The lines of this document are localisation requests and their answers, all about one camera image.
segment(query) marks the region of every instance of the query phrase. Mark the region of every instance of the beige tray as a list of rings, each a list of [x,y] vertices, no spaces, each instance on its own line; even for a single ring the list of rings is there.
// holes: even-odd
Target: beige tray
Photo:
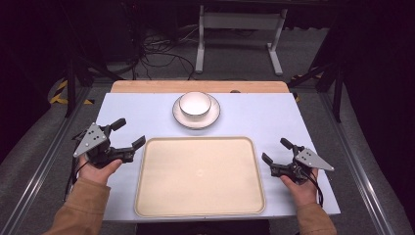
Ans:
[[[246,137],[154,138],[146,143],[135,210],[145,217],[262,212],[253,142]]]

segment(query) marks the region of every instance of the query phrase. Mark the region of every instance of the sleeve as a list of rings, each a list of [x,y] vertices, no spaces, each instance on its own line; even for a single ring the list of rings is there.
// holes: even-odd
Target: sleeve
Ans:
[[[78,178],[67,201],[55,214],[52,227],[44,235],[98,234],[110,187]]]
[[[337,230],[329,215],[318,204],[299,207],[297,217],[301,235],[337,234]]]

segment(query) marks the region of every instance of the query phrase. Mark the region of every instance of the saucer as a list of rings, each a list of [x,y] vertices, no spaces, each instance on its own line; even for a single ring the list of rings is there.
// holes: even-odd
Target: saucer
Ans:
[[[209,111],[206,113],[206,115],[199,119],[199,120],[193,120],[190,119],[189,117],[186,117],[183,112],[180,110],[180,106],[179,106],[179,101],[180,98],[179,97],[176,102],[174,102],[173,105],[173,115],[174,118],[176,118],[176,120],[186,126],[189,127],[191,129],[202,129],[205,128],[209,125],[211,125],[212,123],[214,123],[217,118],[219,118],[219,114],[220,114],[220,106],[219,103],[217,102],[216,99],[214,99],[214,97],[208,95],[210,97],[210,109]]]

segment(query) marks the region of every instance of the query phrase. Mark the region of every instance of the white table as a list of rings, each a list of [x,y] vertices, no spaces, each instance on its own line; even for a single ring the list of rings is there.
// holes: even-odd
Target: white table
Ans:
[[[265,209],[258,214],[144,218],[134,211],[136,188],[143,148],[136,152],[134,162],[123,164],[109,180],[112,187],[104,220],[118,222],[162,222],[192,220],[227,220],[275,218],[296,214],[292,197],[285,185],[270,175],[262,153],[274,163],[288,164],[293,154],[279,143],[282,137],[315,151],[297,104],[290,93],[209,93],[221,107],[219,119],[210,127],[191,130],[179,124],[172,115],[174,101],[183,93],[109,93],[97,123],[106,125],[119,118],[126,126],[113,131],[110,139],[116,148],[129,147],[142,135],[154,137],[182,136],[247,136],[254,142],[265,194]],[[336,198],[324,170],[319,171],[319,185],[324,194],[324,210],[340,213]]]

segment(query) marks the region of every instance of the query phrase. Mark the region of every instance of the gray floor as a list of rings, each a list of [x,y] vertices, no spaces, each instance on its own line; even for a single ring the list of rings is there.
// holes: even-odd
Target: gray floor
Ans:
[[[284,30],[277,53],[284,71],[276,76],[265,50],[266,42],[272,32],[257,31],[243,37],[232,31],[212,31],[207,34],[205,66],[202,74],[194,74],[195,79],[245,79],[245,80],[283,80],[288,82],[294,74],[307,71],[327,30]],[[187,58],[195,64],[197,43],[188,41],[169,51]],[[171,57],[162,55],[148,56],[149,62],[162,65]],[[165,68],[148,68],[152,79],[186,79],[191,67],[183,61],[174,60]],[[137,66],[138,79],[149,79],[142,65]],[[122,75],[131,79],[131,72]],[[71,137],[87,127],[99,113],[105,93],[111,84],[99,79],[89,91],[88,99],[94,99],[94,105],[82,105],[73,120],[62,145],[53,156],[54,162],[37,192],[28,210],[23,214],[21,224],[17,224],[15,234],[39,234],[45,231],[53,221],[56,210],[63,204],[65,184],[69,175],[71,153],[74,143]],[[321,94],[317,94],[309,80],[293,91],[300,95],[298,102],[301,115],[320,156],[336,168],[329,173],[331,184],[342,213],[332,216],[339,234],[378,234],[377,227],[362,199],[352,172],[347,164],[347,156],[342,142],[330,122],[331,115],[324,108]],[[20,143],[0,165],[0,227],[4,227],[21,198],[26,185],[48,152],[54,136],[64,120],[66,106],[53,104],[46,113],[23,137]],[[404,214],[388,181],[376,164],[370,148],[359,128],[346,90],[342,99],[342,123],[351,150],[358,156],[367,177],[385,212],[388,223],[395,234],[413,234],[413,230]],[[298,231],[294,217],[270,220],[272,234],[295,234]],[[134,234],[134,224],[104,222],[101,234]]]

